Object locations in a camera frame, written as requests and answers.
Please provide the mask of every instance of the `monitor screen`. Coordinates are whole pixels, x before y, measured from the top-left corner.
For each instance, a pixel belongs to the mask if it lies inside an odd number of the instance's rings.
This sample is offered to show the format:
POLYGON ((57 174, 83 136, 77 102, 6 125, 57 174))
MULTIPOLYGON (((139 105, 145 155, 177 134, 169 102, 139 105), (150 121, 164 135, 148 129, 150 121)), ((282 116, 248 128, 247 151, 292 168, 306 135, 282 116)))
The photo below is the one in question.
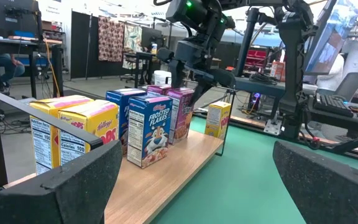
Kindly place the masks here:
POLYGON ((306 57, 305 75, 327 75, 341 50, 350 30, 356 23, 358 8, 355 0, 330 0, 326 3, 316 25, 319 30, 313 38, 306 57))

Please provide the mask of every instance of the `keyboard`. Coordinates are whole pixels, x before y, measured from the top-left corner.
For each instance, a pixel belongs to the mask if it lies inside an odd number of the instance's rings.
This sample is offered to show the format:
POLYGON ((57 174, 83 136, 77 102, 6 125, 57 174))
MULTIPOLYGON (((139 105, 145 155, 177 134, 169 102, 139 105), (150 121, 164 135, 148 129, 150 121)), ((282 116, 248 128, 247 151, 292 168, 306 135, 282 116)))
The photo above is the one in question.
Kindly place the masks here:
POLYGON ((350 118, 353 117, 353 112, 343 103, 343 101, 333 96, 317 95, 313 108, 350 118))

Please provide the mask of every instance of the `pink cereal box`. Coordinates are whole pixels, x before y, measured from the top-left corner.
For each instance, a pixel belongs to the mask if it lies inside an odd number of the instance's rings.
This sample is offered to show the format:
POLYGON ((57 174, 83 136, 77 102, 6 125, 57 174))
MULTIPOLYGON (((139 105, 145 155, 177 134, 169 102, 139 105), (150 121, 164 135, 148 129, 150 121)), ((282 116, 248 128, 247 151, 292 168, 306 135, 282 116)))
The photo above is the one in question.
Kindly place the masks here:
POLYGON ((160 96, 166 95, 168 90, 172 87, 169 84, 161 84, 161 85, 149 85, 147 87, 147 96, 160 96))
POLYGON ((190 99, 194 90, 189 88, 176 88, 168 90, 167 96, 173 99, 172 118, 169 131, 169 143, 176 144, 187 138, 190 128, 193 107, 190 106, 190 99))

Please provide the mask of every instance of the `blue jeans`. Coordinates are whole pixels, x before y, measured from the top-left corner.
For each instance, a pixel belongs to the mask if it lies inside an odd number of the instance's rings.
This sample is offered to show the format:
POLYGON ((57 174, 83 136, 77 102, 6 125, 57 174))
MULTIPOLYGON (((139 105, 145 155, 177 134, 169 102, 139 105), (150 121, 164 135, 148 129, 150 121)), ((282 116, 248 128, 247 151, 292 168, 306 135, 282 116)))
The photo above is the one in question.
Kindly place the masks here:
POLYGON ((9 54, 0 54, 0 67, 5 68, 5 74, 1 76, 2 82, 8 82, 11 78, 21 76, 24 73, 24 66, 14 65, 9 54))

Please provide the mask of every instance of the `blue cereal box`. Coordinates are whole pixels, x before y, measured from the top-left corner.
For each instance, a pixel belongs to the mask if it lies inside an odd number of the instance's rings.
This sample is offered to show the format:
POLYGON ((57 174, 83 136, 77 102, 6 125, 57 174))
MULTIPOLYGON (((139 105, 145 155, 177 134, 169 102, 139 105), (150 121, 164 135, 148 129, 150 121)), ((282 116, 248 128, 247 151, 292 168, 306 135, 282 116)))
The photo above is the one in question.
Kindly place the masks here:
POLYGON ((129 98, 133 96, 144 96, 146 92, 136 88, 125 88, 121 90, 113 90, 106 92, 106 100, 118 105, 119 123, 118 133, 122 144, 122 153, 127 153, 128 147, 128 114, 129 114, 129 98))
POLYGON ((144 168, 167 156, 171 113, 167 96, 129 99, 128 161, 144 168))

